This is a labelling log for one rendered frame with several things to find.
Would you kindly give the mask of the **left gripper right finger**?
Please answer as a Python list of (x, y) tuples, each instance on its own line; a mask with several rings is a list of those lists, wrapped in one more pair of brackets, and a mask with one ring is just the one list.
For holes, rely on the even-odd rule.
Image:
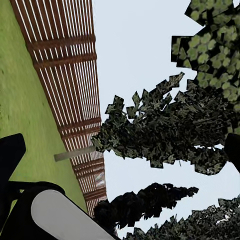
[(240, 135), (229, 133), (223, 149), (240, 173)]

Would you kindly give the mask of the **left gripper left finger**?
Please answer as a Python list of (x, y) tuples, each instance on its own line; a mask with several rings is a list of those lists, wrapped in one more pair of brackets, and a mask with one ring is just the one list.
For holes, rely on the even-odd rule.
[(26, 153), (22, 133), (0, 138), (0, 193)]

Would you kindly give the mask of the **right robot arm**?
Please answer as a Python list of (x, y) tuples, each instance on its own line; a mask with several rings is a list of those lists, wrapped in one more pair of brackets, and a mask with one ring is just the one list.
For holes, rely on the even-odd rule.
[(0, 240), (121, 240), (65, 194), (51, 182), (8, 181), (0, 192)]

